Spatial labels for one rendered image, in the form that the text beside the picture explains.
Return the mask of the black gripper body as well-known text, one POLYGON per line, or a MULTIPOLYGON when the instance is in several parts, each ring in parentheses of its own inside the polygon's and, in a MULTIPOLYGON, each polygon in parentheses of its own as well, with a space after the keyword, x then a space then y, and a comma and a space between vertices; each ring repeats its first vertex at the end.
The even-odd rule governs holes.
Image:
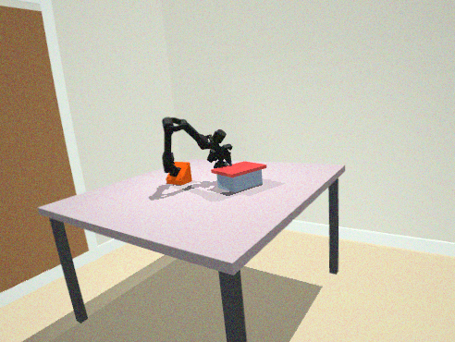
POLYGON ((220 145, 217 145, 213 148, 213 150, 216 150, 218 151, 218 155, 216 156, 216 160, 218 160, 215 165, 214 165, 214 169, 215 168, 218 168, 218 167, 222 167, 222 166, 217 166, 218 163, 222 163, 224 162, 224 158, 221 158, 222 154, 223 153, 229 153, 228 150, 231 150, 232 149, 232 145, 231 144, 225 144, 223 146, 220 146, 220 145))

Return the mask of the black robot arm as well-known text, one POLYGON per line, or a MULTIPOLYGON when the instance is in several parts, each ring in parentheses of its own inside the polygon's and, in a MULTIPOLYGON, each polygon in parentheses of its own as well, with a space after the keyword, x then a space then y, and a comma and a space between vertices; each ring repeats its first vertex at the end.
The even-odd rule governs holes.
POLYGON ((176 167, 174 165, 174 155, 171 152, 171 135, 173 132, 184 129, 192 138, 196 140, 202 150, 211 149, 207 157, 207 161, 210 163, 217 161, 215 158, 218 155, 218 151, 213 150, 213 148, 219 145, 218 143, 221 143, 227 135, 224 130, 219 129, 215 131, 213 136, 211 134, 204 136, 196 131, 185 119, 179 119, 176 117, 166 116, 162 118, 162 125, 164 130, 164 152, 162 155, 163 168, 164 172, 169 173, 172 177, 176 177, 181 169, 180 167, 176 167), (173 123, 178 125, 174 126, 173 123))

